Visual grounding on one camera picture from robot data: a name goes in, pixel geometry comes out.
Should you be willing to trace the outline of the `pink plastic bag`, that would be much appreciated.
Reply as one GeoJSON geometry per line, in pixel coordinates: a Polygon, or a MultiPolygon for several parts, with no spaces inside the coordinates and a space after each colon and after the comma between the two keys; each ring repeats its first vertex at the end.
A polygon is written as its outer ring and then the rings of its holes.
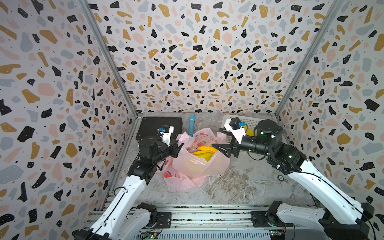
{"type": "Polygon", "coordinates": [[[209,162],[192,154],[200,146],[212,147],[212,144],[225,144],[225,134],[214,133],[211,129],[204,128],[192,137],[188,133],[179,134],[177,140],[182,147],[178,157],[169,157],[166,160],[166,168],[163,170],[165,183],[172,189],[188,191],[197,188],[209,177],[224,174],[228,169],[230,158],[219,151],[209,162]]]}

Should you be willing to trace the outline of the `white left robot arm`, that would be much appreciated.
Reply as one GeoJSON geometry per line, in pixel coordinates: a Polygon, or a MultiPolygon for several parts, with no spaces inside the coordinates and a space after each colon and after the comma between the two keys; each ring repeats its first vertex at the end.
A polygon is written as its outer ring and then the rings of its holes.
{"type": "Polygon", "coordinates": [[[182,148],[177,140],[161,140],[148,137],[139,144],[139,153],[129,168],[124,184],[107,210],[90,227],[80,230],[76,240],[131,240],[144,227],[157,225],[157,209],[154,205],[134,203],[151,179],[162,170],[166,158],[177,158],[182,148]]]}

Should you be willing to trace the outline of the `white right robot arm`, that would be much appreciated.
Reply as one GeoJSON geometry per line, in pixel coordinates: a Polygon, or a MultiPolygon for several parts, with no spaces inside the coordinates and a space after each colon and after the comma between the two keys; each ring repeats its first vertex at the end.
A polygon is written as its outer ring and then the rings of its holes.
{"type": "Polygon", "coordinates": [[[320,231],[331,240],[367,240],[373,229],[374,207],[360,203],[329,181],[296,147],[283,143],[283,128],[272,120],[262,120],[248,136],[248,127],[239,118],[225,121],[220,133],[230,136],[229,144],[212,146],[226,157],[241,151],[255,153],[273,168],[295,180],[310,192],[322,208],[304,208],[274,201],[266,212],[269,225],[297,224],[320,231]]]}

